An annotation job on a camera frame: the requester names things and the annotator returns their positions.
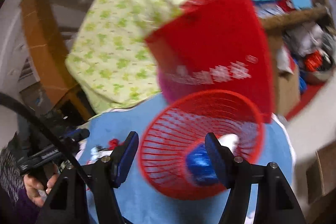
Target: cardboard box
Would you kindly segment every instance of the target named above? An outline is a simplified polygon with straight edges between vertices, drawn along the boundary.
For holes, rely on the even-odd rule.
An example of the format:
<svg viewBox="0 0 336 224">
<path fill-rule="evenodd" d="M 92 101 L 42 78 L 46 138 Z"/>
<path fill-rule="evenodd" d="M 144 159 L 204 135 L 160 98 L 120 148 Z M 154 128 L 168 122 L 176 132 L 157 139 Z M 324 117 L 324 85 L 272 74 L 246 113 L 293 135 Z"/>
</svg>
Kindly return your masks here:
<svg viewBox="0 0 336 224">
<path fill-rule="evenodd" d="M 277 114 L 285 116 L 300 101 L 299 68 L 295 66 L 294 74 L 278 76 Z"/>
<path fill-rule="evenodd" d="M 316 161 L 308 168 L 308 202 L 313 203 L 336 188 L 336 141 L 316 151 Z"/>
</svg>

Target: basket rim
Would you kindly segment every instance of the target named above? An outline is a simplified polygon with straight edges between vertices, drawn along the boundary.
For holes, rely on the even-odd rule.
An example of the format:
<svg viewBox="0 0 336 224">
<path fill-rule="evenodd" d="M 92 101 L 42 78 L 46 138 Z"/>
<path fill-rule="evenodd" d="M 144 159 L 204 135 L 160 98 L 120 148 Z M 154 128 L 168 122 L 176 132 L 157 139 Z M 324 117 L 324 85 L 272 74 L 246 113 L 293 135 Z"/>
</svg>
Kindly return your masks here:
<svg viewBox="0 0 336 224">
<path fill-rule="evenodd" d="M 214 89 L 214 90 L 203 90 L 203 91 L 199 91 L 199 92 L 194 92 L 191 93 L 185 97 L 180 98 L 179 100 L 176 100 L 174 103 L 168 105 L 164 110 L 162 110 L 158 115 L 155 116 L 155 118 L 152 120 L 152 122 L 146 127 L 144 133 L 142 134 L 141 137 L 141 142 L 140 142 L 140 152 L 138 154 L 138 167 L 140 169 L 140 172 L 142 174 L 142 176 L 146 179 L 146 181 L 152 185 L 157 191 L 159 191 L 160 193 L 171 197 L 171 198 L 176 198 L 176 199 L 180 199 L 180 200 L 198 200 L 198 199 L 204 199 L 204 198 L 209 198 L 212 196 L 217 195 L 218 193 L 222 192 L 223 190 L 225 190 L 226 188 L 218 183 L 212 186 L 203 186 L 202 188 L 204 189 L 204 191 L 202 191 L 202 193 L 200 193 L 197 197 L 192 197 L 192 196 L 186 196 L 185 198 L 181 197 L 182 196 L 182 191 L 178 191 L 178 193 L 173 193 L 173 191 L 167 191 L 165 188 L 160 187 L 158 184 L 154 183 L 154 181 L 149 177 L 149 175 L 147 174 L 147 172 L 145 171 L 145 167 L 143 166 L 142 163 L 142 146 L 143 143 L 145 141 L 147 132 L 149 131 L 150 128 L 153 127 L 153 125 L 157 122 L 157 120 L 160 119 L 160 117 L 165 114 L 168 110 L 175 108 L 178 105 L 181 105 L 182 103 L 184 103 L 185 101 L 189 101 L 194 97 L 198 97 L 198 96 L 202 96 L 204 94 L 230 94 L 233 96 L 238 97 L 239 99 L 241 99 L 242 101 L 244 101 L 251 109 L 251 112 L 253 113 L 253 116 L 255 117 L 255 122 L 258 125 L 258 134 L 256 136 L 256 145 L 254 148 L 253 153 L 251 154 L 250 157 L 250 161 L 249 163 L 254 164 L 256 163 L 257 159 L 259 158 L 259 155 L 261 153 L 261 148 L 263 146 L 263 141 L 264 141 L 264 124 L 263 124 L 263 118 L 262 118 L 262 114 L 260 113 L 258 107 L 247 97 L 245 97 L 244 95 L 241 95 L 240 93 L 237 92 L 233 92 L 230 90 L 221 90 L 221 89 Z"/>
</svg>

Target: basket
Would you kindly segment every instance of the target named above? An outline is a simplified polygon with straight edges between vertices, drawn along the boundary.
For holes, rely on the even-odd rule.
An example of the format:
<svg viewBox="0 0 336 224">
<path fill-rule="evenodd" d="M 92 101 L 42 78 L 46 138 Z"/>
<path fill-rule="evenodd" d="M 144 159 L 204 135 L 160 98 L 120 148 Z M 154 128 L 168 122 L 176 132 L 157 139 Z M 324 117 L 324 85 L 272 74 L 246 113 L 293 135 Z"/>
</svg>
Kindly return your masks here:
<svg viewBox="0 0 336 224">
<path fill-rule="evenodd" d="M 217 138 L 234 133 L 239 144 L 234 155 L 255 163 L 264 131 L 262 116 L 246 97 L 226 90 L 190 94 L 163 110 L 145 131 L 138 157 L 142 175 L 160 193 L 171 198 L 196 200 L 225 188 L 217 183 L 198 186 L 186 170 L 188 153 L 204 142 L 207 133 Z"/>
</svg>

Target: green clover print cloth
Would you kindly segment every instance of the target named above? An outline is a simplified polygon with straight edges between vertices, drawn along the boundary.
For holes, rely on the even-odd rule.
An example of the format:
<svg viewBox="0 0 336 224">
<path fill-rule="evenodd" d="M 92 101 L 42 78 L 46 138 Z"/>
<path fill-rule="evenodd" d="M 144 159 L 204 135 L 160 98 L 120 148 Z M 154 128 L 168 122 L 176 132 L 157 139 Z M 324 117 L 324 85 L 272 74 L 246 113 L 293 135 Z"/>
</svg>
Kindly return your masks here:
<svg viewBox="0 0 336 224">
<path fill-rule="evenodd" d="M 186 0 L 95 0 L 66 65 L 96 113 L 160 92 L 144 37 L 177 17 Z"/>
</svg>

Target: blue table surface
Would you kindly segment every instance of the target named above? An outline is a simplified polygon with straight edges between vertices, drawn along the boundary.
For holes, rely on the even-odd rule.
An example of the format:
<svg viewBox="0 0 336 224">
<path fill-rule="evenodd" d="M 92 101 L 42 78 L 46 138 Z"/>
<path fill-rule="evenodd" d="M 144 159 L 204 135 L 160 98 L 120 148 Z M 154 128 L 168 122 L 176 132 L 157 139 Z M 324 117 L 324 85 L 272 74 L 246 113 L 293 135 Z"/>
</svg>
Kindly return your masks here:
<svg viewBox="0 0 336 224">
<path fill-rule="evenodd" d="M 80 158 L 84 165 L 90 159 L 90 149 L 95 145 L 108 147 L 108 141 L 124 141 L 130 131 L 141 138 L 147 125 L 167 106 L 162 94 L 123 112 L 104 113 L 90 122 L 90 137 Z M 265 124 L 265 140 L 258 164 L 278 163 L 288 182 L 292 182 L 292 157 L 286 136 L 276 123 Z M 252 185 L 248 214 L 256 207 L 257 185 Z M 203 200 L 176 200 L 164 196 L 149 185 L 138 169 L 137 155 L 126 181 L 115 189 L 121 213 L 134 224 L 218 223 L 229 191 Z M 99 223 L 91 191 L 87 191 L 88 208 L 92 223 Z"/>
</svg>

